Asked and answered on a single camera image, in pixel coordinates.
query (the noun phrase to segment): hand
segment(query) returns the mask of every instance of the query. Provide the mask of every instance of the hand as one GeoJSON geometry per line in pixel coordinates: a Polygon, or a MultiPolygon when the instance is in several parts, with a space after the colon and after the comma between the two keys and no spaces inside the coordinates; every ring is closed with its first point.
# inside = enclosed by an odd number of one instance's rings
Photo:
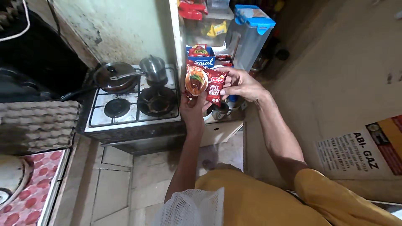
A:
{"type": "Polygon", "coordinates": [[[206,101],[207,92],[202,92],[198,97],[190,100],[186,95],[181,95],[180,115],[186,123],[187,134],[202,135],[204,132],[203,112],[211,106],[212,103],[206,101]]]}
{"type": "Polygon", "coordinates": [[[220,92],[223,96],[222,100],[226,99],[229,95],[240,95],[247,101],[257,101],[261,95],[268,92],[245,70],[231,67],[221,67],[215,70],[229,72],[225,80],[224,88],[220,92]]]}

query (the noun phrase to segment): red polka dot cloth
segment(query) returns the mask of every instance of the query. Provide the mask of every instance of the red polka dot cloth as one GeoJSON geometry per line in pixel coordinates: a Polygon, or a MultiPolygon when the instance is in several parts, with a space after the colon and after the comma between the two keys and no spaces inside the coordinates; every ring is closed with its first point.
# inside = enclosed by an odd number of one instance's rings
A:
{"type": "Polygon", "coordinates": [[[25,189],[9,205],[0,210],[1,226],[35,226],[47,201],[51,184],[65,150],[22,156],[33,166],[31,179],[25,189]]]}

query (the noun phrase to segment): oven handle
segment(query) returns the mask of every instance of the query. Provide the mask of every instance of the oven handle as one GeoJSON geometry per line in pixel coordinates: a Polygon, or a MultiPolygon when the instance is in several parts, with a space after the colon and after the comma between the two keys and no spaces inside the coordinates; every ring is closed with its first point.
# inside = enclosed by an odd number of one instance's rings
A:
{"type": "MultiPolygon", "coordinates": [[[[182,134],[173,134],[173,135],[168,135],[168,136],[163,136],[163,137],[180,137],[180,136],[186,136],[186,133],[182,134]]],[[[115,145],[120,145],[120,144],[131,144],[134,142],[138,142],[140,140],[148,140],[148,139],[155,139],[155,138],[160,138],[160,137],[152,137],[152,138],[144,138],[144,139],[138,139],[138,140],[128,140],[128,141],[121,141],[121,142],[114,142],[114,143],[106,143],[106,144],[101,144],[101,147],[109,147],[109,146],[115,146],[115,145]]]]}

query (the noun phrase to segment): poster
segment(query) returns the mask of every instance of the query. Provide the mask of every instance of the poster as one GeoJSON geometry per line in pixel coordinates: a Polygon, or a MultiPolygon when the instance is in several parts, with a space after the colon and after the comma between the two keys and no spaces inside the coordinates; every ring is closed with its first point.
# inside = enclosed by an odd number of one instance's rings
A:
{"type": "Polygon", "coordinates": [[[402,115],[315,145],[334,179],[402,179],[402,115]]]}

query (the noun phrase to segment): floor tile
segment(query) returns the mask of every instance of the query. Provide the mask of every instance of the floor tile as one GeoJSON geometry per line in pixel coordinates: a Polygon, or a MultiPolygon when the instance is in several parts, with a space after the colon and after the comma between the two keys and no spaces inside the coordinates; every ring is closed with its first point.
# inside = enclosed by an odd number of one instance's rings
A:
{"type": "Polygon", "coordinates": [[[127,206],[130,172],[100,170],[92,220],[101,219],[127,206]]]}
{"type": "Polygon", "coordinates": [[[114,147],[105,147],[102,163],[132,167],[133,155],[114,147]]]}
{"type": "Polygon", "coordinates": [[[214,168],[217,163],[222,162],[243,171],[243,131],[238,131],[228,142],[200,148],[197,161],[198,176],[208,171],[202,165],[205,160],[210,162],[209,168],[214,168]]]}
{"type": "Polygon", "coordinates": [[[129,208],[124,208],[120,211],[117,211],[109,216],[106,216],[102,219],[95,221],[93,226],[126,226],[128,225],[129,220],[129,208]]]}
{"type": "Polygon", "coordinates": [[[131,210],[142,209],[163,202],[169,184],[170,180],[166,180],[146,187],[132,189],[131,210]]]}
{"type": "Polygon", "coordinates": [[[131,187],[146,187],[172,179],[179,158],[180,152],[161,152],[135,157],[131,187]]]}
{"type": "Polygon", "coordinates": [[[163,203],[158,203],[145,207],[145,226],[151,226],[154,222],[155,214],[162,208],[163,203]]]}
{"type": "Polygon", "coordinates": [[[130,212],[130,226],[145,225],[145,209],[133,210],[130,212]]]}

